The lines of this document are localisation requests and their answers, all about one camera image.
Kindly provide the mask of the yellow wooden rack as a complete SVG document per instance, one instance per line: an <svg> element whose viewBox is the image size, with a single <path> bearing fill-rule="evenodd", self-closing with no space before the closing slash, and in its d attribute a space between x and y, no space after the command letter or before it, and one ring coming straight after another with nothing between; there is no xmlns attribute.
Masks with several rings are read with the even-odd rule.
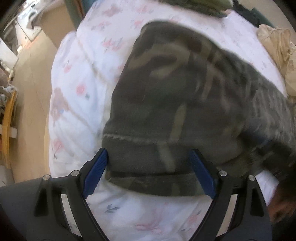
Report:
<svg viewBox="0 0 296 241"><path fill-rule="evenodd" d="M1 155L2 164L7 168L11 169L10 162L10 138L16 138L17 129L11 127L11 120L15 109L15 103L18 92L14 90L11 93L11 97L6 101L4 109L3 121L1 123Z"/></svg>

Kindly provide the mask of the white cabinet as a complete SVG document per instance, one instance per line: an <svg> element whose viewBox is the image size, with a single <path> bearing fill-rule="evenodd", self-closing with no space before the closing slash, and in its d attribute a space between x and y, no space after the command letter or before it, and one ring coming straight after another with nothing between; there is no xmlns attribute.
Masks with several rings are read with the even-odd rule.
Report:
<svg viewBox="0 0 296 241"><path fill-rule="evenodd" d="M69 32L75 30L74 23L63 2L55 3L43 11L40 26L56 48L59 48Z"/></svg>

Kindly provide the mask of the white floral bed sheet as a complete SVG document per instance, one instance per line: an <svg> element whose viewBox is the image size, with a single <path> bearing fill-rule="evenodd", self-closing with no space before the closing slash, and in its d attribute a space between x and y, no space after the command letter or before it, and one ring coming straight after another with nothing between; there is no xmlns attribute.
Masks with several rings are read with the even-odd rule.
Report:
<svg viewBox="0 0 296 241"><path fill-rule="evenodd" d="M81 168L100 147L111 94L140 29L152 20L180 23L205 34L285 92L283 78L255 27L237 13L221 20L158 1L96 1L78 29L62 40L52 66L49 165L53 177ZM210 202L203 195L135 194L106 180L87 201L110 240L188 240Z"/></svg>

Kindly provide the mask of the folded olive green clothes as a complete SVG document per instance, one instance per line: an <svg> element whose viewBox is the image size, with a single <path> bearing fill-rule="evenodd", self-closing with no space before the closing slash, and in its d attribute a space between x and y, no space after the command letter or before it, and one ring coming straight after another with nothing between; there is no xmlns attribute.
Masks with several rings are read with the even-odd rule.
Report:
<svg viewBox="0 0 296 241"><path fill-rule="evenodd" d="M234 5L234 2L230 0L164 0L159 2L217 18L225 17L225 12L232 9Z"/></svg>

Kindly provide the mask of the dark clothes pile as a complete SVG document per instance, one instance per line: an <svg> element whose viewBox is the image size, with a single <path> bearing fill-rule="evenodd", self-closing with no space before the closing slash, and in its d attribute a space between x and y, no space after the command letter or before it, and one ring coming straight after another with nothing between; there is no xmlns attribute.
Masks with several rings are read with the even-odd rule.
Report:
<svg viewBox="0 0 296 241"><path fill-rule="evenodd" d="M241 5L239 1L233 0L233 10L257 28L259 28L260 25L268 25L275 28L275 26L256 8L249 10Z"/></svg>

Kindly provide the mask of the camouflage pants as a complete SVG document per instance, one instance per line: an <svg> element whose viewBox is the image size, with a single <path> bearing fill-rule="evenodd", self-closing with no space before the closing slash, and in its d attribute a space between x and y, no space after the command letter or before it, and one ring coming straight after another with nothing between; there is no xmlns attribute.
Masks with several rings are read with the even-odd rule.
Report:
<svg viewBox="0 0 296 241"><path fill-rule="evenodd" d="M295 107L247 62L171 22L140 31L111 100L107 181L159 196L201 186L191 150L234 177L295 163Z"/></svg>

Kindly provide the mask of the teal orange blanket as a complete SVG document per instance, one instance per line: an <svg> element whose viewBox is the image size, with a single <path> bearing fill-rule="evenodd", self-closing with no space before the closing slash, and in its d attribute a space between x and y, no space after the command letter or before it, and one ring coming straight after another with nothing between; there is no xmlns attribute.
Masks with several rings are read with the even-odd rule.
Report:
<svg viewBox="0 0 296 241"><path fill-rule="evenodd" d="M77 29L95 0L65 0L70 18Z"/></svg>

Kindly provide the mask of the cream crumpled blanket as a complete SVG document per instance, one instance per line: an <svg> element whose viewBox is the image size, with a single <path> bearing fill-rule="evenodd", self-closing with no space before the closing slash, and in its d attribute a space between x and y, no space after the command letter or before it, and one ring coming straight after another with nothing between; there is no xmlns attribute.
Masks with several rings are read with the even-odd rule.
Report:
<svg viewBox="0 0 296 241"><path fill-rule="evenodd" d="M256 34L285 79L285 88L289 99L295 102L296 58L295 44L291 41L290 30L261 24Z"/></svg>

